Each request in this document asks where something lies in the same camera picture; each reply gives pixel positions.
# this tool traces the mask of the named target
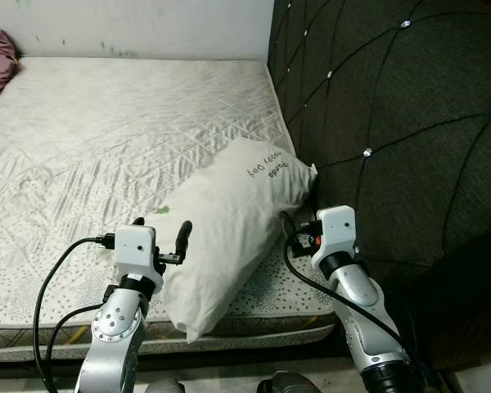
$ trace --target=connector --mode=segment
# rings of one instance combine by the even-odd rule
[[[115,234],[106,233],[104,236],[97,236],[95,243],[102,244],[107,250],[115,249]]]
[[[118,288],[118,285],[115,284],[109,284],[106,288],[106,291],[104,292],[104,298],[102,299],[102,303],[106,303],[107,300],[109,299],[109,296],[113,294],[115,289]]]
[[[322,235],[322,221],[319,219],[317,221],[313,221],[308,225],[304,226],[303,230],[309,235],[313,237]]]

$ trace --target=mattress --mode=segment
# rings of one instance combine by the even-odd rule
[[[23,58],[0,96],[0,361],[32,359],[38,290],[72,242],[157,209],[239,136],[294,152],[260,62]],[[61,266],[44,297],[42,344],[63,315],[101,301],[115,282],[111,252],[81,246]],[[195,344],[155,296],[141,352],[324,337],[336,321],[330,300],[293,278],[280,252],[278,241],[227,316]],[[295,263],[313,275],[307,259]],[[71,319],[54,358],[83,357],[91,316]]]

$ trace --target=tufted fabric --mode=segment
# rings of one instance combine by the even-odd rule
[[[406,287],[491,232],[486,2],[276,0],[268,65],[318,204],[355,207],[376,279]]]

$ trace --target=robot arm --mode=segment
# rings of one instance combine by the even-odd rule
[[[176,251],[169,255],[160,254],[151,227],[125,225],[116,231],[113,247],[119,285],[92,321],[92,343],[76,393],[133,391],[149,301],[162,289],[164,263],[183,262],[191,228],[189,221],[183,224]]]
[[[384,293],[354,260],[356,225],[354,210],[339,206],[320,210],[312,226],[311,264],[322,273],[336,294],[378,318],[397,335],[393,319],[385,310]],[[347,344],[355,366],[369,392],[421,393],[422,384],[414,375],[406,350],[381,327],[346,304],[334,301],[344,325]]]

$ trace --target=black cable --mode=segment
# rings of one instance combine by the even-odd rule
[[[402,297],[393,291],[382,287],[382,291],[387,292],[389,295],[394,297],[396,300],[400,302],[402,308],[405,310],[406,315],[408,316],[409,327],[411,328],[411,336],[412,336],[412,349],[415,351],[415,354],[418,354],[418,339],[417,339],[417,328],[415,326],[415,321],[412,317],[411,310],[409,309],[408,304]]]
[[[319,291],[325,293],[326,295],[329,295],[333,299],[339,301],[343,305],[346,305],[350,309],[356,311],[357,313],[361,314],[363,317],[369,319],[371,322],[373,322],[376,326],[378,326],[380,329],[382,329],[384,332],[389,334],[391,337],[393,337],[405,350],[406,354],[409,356],[409,359],[412,361],[414,367],[417,366],[417,357],[416,354],[414,353],[413,350],[409,346],[407,346],[402,338],[390,327],[388,327],[385,323],[380,321],[377,317],[374,315],[369,314],[365,309],[360,307],[359,305],[354,304],[352,301],[344,298],[343,296],[340,296],[339,294],[335,293],[331,289],[324,287],[323,285],[319,284],[318,282],[313,281],[310,278],[305,277],[302,273],[300,273],[296,268],[291,264],[289,261],[289,257],[287,256],[287,247],[291,245],[291,242],[293,240],[293,237],[295,237],[298,234],[305,233],[305,229],[299,229],[294,231],[290,236],[286,238],[286,241],[284,242],[284,249],[283,249],[283,256],[284,256],[284,261],[286,262],[287,268],[300,280],[305,282],[306,284],[310,285],[311,287],[318,289]]]
[[[34,362],[36,363],[36,367],[38,369],[38,372],[40,373],[42,377],[42,382],[47,388],[47,391],[50,393],[58,393],[58,390],[55,387],[54,381],[48,377],[46,373],[46,369],[42,365],[42,356],[40,355],[40,339],[38,337],[38,324],[40,321],[40,309],[42,308],[42,299],[43,299],[43,294],[46,291],[47,285],[49,285],[49,282],[52,279],[52,276],[55,275],[56,271],[58,268],[60,268],[61,264],[64,262],[65,258],[71,253],[72,250],[74,250],[77,246],[83,243],[87,242],[98,242],[98,238],[95,237],[86,237],[84,239],[80,239],[77,242],[73,243],[67,250],[65,250],[64,254],[60,257],[60,259],[55,263],[55,265],[52,267],[51,271],[47,275],[46,279],[44,280],[42,286],[40,287],[40,292],[38,293],[38,298],[36,300],[36,306],[34,307],[34,319],[33,319],[33,355],[34,355]]]
[[[91,311],[94,309],[99,309],[102,307],[104,304],[100,303],[99,305],[90,305],[88,307],[83,307],[81,309],[76,309],[75,311],[72,311],[68,313],[64,318],[62,318],[52,329],[52,335],[51,338],[49,339],[49,342],[47,343],[47,349],[46,349],[46,373],[47,377],[52,381],[52,373],[51,373],[51,355],[52,355],[52,347],[55,345],[55,340],[56,336],[58,335],[58,332],[60,331],[61,327],[66,323],[69,319],[73,318],[75,315],[85,313],[87,311]]]

